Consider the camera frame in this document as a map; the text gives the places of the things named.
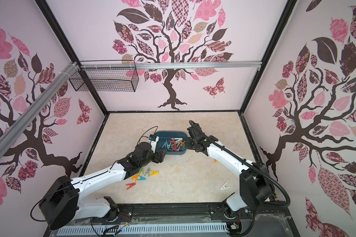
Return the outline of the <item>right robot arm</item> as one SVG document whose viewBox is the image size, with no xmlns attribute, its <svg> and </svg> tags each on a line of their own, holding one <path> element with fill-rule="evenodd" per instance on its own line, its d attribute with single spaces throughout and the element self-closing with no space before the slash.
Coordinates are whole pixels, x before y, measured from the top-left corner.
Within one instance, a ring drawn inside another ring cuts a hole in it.
<svg viewBox="0 0 356 237">
<path fill-rule="evenodd" d="M 238 178 L 238 191 L 223 201 L 226 211 L 255 210 L 274 193 L 274 184 L 268 179 L 262 163 L 254 163 L 236 155 L 217 138 L 207 136 L 198 123 L 190 120 L 189 124 L 190 149 L 219 161 Z"/>
</svg>

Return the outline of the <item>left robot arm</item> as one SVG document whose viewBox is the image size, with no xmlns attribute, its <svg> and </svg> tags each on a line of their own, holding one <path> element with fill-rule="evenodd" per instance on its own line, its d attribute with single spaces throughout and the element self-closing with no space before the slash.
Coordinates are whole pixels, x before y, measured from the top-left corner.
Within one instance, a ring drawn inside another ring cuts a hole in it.
<svg viewBox="0 0 356 237">
<path fill-rule="evenodd" d="M 95 200 L 86 197 L 110 184 L 137 175 L 141 168 L 151 162 L 163 162 L 166 153 L 165 149 L 155 149 L 148 142 L 141 142 L 133 152 L 108 168 L 72 179 L 59 177 L 39 203 L 48 227 L 57 230 L 73 220 L 84 218 L 116 220 L 120 210 L 111 197 Z"/>
</svg>

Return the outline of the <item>teal plastic storage box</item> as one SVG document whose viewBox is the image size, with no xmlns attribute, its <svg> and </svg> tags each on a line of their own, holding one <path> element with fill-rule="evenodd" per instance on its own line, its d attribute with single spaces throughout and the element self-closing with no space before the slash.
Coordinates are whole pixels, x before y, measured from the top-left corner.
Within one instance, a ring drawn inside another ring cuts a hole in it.
<svg viewBox="0 0 356 237">
<path fill-rule="evenodd" d="M 156 143 L 156 151 L 166 151 L 167 155 L 183 155 L 186 152 L 186 145 L 180 146 L 181 142 L 186 141 L 188 138 L 187 134 L 181 131 L 157 131 L 155 135 L 158 137 Z M 170 139 L 179 139 L 176 144 L 171 143 L 171 148 L 169 150 L 162 149 L 163 144 Z"/>
</svg>

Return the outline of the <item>yellow clothespin left pile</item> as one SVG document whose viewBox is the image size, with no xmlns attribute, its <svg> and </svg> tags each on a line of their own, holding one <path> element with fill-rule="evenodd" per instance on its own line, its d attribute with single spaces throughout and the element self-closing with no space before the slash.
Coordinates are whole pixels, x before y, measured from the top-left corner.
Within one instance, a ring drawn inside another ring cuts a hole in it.
<svg viewBox="0 0 356 237">
<path fill-rule="evenodd" d="M 159 174 L 159 171 L 151 170 L 151 171 L 149 172 L 149 176 L 153 176 L 153 175 L 156 175 L 156 174 Z"/>
</svg>

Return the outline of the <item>light blue clothespin front left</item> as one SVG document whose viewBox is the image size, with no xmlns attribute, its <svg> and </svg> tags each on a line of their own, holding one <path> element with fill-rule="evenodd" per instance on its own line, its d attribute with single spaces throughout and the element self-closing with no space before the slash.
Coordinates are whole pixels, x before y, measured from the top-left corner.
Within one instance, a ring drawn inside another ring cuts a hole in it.
<svg viewBox="0 0 356 237">
<path fill-rule="evenodd" d="M 137 181 L 144 181 L 144 180 L 146 180 L 146 178 L 143 176 L 138 176 L 138 178 L 137 178 Z"/>
</svg>

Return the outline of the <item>orange clothespin front left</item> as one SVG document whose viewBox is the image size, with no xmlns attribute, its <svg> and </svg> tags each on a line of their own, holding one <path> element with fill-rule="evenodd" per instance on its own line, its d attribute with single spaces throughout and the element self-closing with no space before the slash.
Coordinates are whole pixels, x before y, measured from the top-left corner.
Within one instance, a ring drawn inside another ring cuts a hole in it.
<svg viewBox="0 0 356 237">
<path fill-rule="evenodd" d="M 134 180 L 135 182 L 138 181 L 138 178 L 139 178 L 139 174 L 132 176 L 132 180 Z"/>
</svg>

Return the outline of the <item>white clothespin near right base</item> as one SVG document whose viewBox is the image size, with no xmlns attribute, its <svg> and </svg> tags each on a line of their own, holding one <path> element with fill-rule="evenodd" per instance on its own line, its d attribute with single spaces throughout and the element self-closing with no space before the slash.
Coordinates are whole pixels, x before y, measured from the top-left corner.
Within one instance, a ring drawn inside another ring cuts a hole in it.
<svg viewBox="0 0 356 237">
<path fill-rule="evenodd" d="M 229 183 L 229 180 L 227 180 L 220 188 L 220 190 L 226 190 L 226 189 L 229 189 L 230 186 L 228 186 L 228 183 Z"/>
</svg>

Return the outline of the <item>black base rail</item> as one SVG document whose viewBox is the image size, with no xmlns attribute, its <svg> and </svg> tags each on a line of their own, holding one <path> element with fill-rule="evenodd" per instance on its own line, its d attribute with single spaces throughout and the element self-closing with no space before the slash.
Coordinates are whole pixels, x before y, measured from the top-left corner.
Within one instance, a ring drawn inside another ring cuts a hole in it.
<svg viewBox="0 0 356 237">
<path fill-rule="evenodd" d="M 116 204 L 110 197 L 96 199 L 92 202 L 78 203 L 76 207 L 67 204 L 62 210 L 55 208 L 44 211 L 45 219 L 52 230 L 59 229 L 73 220 L 94 218 L 104 223 L 129 221 L 139 217 L 164 217 L 164 216 L 210 216 L 211 220 L 230 222 L 233 219 L 247 219 L 254 212 L 278 212 L 284 207 L 280 202 L 272 202 L 253 209 L 243 207 L 232 211 L 226 207 L 225 202 L 209 203 L 149 203 L 149 204 Z"/>
</svg>

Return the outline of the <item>aluminium rail on back wall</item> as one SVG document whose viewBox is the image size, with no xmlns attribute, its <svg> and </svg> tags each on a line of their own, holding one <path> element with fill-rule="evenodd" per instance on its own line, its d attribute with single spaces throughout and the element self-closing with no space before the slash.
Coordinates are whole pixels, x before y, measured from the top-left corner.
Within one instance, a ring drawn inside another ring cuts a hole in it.
<svg viewBox="0 0 356 237">
<path fill-rule="evenodd" d="M 89 61 L 81 62 L 82 70 L 88 69 L 131 69 L 131 70 L 157 70 L 157 69 L 197 69 L 197 68 L 261 68 L 260 61 L 225 61 L 225 62 L 185 62 L 185 63 L 130 63 L 130 64 L 99 64 Z"/>
</svg>

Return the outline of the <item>aluminium rail on wall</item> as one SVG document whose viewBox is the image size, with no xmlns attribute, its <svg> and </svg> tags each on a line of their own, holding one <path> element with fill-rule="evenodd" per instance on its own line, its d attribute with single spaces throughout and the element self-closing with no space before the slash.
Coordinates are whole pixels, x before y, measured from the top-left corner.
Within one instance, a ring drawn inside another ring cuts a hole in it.
<svg viewBox="0 0 356 237">
<path fill-rule="evenodd" d="M 26 130 L 27 126 L 39 114 L 42 108 L 51 100 L 63 84 L 78 71 L 76 62 L 70 62 L 60 72 L 56 79 L 48 86 L 43 93 L 28 107 L 28 109 L 14 122 L 9 130 L 0 137 L 0 159 L 4 156 L 10 146 Z"/>
<path fill-rule="evenodd" d="M 81 62 L 82 70 L 88 69 L 131 69 L 131 70 L 157 70 L 157 69 L 197 69 L 197 68 L 261 68 L 260 61 L 225 61 L 225 62 L 185 62 L 185 63 L 130 63 L 130 64 L 99 64 L 89 61 Z"/>
</svg>

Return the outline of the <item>aluminium rail on left wall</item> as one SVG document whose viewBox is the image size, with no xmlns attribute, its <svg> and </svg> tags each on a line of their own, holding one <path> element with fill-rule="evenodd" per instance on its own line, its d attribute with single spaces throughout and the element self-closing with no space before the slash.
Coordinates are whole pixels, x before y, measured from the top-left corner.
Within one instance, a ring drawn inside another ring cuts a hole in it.
<svg viewBox="0 0 356 237">
<path fill-rule="evenodd" d="M 14 122 L 9 130 L 0 137 L 0 159 L 4 156 L 10 146 L 26 130 L 27 126 L 39 114 L 42 108 L 51 100 L 63 84 L 78 71 L 76 62 L 70 62 L 60 72 L 56 79 L 48 86 L 43 93 L 28 107 L 28 109 Z"/>
</svg>

